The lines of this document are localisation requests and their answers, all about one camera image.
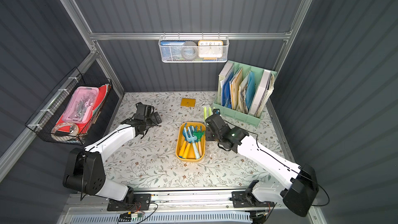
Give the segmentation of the dark green hand rake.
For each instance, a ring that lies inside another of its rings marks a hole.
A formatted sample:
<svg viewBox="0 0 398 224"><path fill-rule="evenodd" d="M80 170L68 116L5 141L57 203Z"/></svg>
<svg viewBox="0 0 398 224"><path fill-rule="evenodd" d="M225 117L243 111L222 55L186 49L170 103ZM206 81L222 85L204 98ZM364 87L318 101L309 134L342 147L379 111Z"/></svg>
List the dark green hand rake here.
<svg viewBox="0 0 398 224"><path fill-rule="evenodd" d="M199 127L195 126L193 135L197 138L197 147L199 149L199 155L201 157L203 155L201 140L202 140L202 136L204 135L202 126L199 126Z"/></svg>

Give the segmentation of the light green hand rake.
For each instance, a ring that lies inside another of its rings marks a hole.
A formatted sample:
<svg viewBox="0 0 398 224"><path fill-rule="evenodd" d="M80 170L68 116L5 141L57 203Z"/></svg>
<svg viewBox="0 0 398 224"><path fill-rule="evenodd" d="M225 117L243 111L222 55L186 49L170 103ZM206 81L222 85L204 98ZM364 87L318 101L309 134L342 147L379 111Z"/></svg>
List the light green hand rake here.
<svg viewBox="0 0 398 224"><path fill-rule="evenodd" d="M205 105L204 110L204 121L213 114L213 108L210 105Z"/></svg>

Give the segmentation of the blue rake yellow handle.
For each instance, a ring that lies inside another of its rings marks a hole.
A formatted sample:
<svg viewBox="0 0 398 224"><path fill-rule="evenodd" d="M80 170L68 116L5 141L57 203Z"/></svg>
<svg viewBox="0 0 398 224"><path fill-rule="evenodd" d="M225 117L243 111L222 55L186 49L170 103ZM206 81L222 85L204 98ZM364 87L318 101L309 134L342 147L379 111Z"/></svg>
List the blue rake yellow handle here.
<svg viewBox="0 0 398 224"><path fill-rule="evenodd" d="M185 147L185 149L184 149L184 153L183 153L182 157L183 157L184 159L186 159L187 156L188 156L188 153L189 153L189 149L190 149L191 143L189 142L189 139L188 139L188 137L189 137L189 136L188 136L188 129L187 129L187 128L184 128L183 133L184 133L184 136L185 136L185 138L186 138L187 144L186 144L186 147Z"/></svg>

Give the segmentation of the blue fork yellow handle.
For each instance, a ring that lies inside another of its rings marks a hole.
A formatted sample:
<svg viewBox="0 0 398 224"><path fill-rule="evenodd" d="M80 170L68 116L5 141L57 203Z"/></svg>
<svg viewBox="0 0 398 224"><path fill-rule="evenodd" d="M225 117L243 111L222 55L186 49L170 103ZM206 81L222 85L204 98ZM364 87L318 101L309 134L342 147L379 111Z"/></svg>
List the blue fork yellow handle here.
<svg viewBox="0 0 398 224"><path fill-rule="evenodd" d="M184 134L184 129L187 127L187 122L184 123L179 130L179 136L177 141L176 155L181 159L188 158L188 151L186 151L188 142L186 141L186 137Z"/></svg>

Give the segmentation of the light blue hand rake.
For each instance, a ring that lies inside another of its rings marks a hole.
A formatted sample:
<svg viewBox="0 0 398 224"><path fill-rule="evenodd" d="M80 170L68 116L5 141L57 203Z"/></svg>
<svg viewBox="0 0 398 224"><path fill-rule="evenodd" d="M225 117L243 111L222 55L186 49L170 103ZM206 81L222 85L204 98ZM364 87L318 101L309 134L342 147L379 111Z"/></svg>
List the light blue hand rake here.
<svg viewBox="0 0 398 224"><path fill-rule="evenodd" d="M188 128L188 136L189 136L188 139L189 139L189 142L190 142L190 143L192 144L192 146L193 146L195 158L196 158L196 159L200 159L199 151L198 151L198 148L197 148L197 146L196 146L197 138L196 138L193 134L194 134L193 127L190 126L190 127Z"/></svg>

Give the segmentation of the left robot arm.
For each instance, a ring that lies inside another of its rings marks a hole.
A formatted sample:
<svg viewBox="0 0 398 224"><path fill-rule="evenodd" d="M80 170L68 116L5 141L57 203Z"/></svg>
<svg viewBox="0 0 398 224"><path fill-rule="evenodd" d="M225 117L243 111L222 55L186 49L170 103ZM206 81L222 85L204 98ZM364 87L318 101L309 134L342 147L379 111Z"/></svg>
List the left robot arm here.
<svg viewBox="0 0 398 224"><path fill-rule="evenodd" d="M126 142L162 122L155 107L141 102L136 113L122 121L112 132L85 148L74 148L68 155L63 186L81 194L133 204L134 190L106 177L104 162Z"/></svg>

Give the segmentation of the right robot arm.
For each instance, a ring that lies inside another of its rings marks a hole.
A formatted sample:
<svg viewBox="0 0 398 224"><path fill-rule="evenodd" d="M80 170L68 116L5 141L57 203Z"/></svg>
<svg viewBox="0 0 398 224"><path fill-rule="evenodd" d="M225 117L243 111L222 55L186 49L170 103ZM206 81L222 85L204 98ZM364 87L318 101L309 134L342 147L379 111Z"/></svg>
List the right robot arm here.
<svg viewBox="0 0 398 224"><path fill-rule="evenodd" d="M230 128L218 114L206 120L207 129L220 148L244 156L264 168L280 183L267 187L253 181L246 190L247 201L283 202L294 214L305 217L319 192L316 172L308 164L300 166L270 151L252 134L238 126Z"/></svg>

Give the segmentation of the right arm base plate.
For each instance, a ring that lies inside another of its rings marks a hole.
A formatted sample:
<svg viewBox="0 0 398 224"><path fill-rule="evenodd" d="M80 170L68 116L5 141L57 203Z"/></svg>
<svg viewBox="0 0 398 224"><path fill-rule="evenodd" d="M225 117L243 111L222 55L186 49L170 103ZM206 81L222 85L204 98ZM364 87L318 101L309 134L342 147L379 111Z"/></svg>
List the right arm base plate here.
<svg viewBox="0 0 398 224"><path fill-rule="evenodd" d="M229 200L232 201L235 208L265 207L271 209L275 205L274 202L258 201L251 193L246 194L245 191L233 191Z"/></svg>

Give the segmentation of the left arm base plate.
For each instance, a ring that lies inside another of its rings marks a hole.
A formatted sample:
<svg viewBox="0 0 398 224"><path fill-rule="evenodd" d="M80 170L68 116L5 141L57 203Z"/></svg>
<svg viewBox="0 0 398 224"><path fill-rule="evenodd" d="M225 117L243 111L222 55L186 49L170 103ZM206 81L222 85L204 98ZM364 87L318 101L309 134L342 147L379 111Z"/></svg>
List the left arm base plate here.
<svg viewBox="0 0 398 224"><path fill-rule="evenodd" d="M132 194L130 196L126 196L126 198L122 201L110 199L107 206L107 211L146 211L149 210L151 197L151 194Z"/></svg>

